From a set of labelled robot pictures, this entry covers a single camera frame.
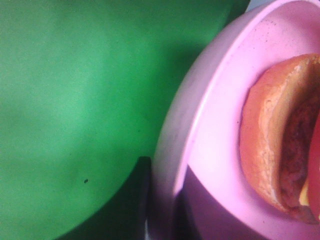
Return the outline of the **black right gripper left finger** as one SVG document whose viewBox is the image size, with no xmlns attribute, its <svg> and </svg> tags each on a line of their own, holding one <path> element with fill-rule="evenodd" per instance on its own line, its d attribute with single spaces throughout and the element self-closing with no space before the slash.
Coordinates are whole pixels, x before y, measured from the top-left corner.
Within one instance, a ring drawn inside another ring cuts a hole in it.
<svg viewBox="0 0 320 240">
<path fill-rule="evenodd" d="M 141 156 L 116 194 L 95 214 L 59 237 L 60 240 L 143 240 L 151 158 Z"/>
</svg>

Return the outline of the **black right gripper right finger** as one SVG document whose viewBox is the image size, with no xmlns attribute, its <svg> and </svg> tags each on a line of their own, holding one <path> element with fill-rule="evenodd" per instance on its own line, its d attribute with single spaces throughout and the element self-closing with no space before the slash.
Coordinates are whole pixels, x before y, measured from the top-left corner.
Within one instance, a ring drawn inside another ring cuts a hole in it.
<svg viewBox="0 0 320 240">
<path fill-rule="evenodd" d="M 188 167 L 176 202 L 173 239 L 264 240 L 265 237 L 226 210 Z"/>
</svg>

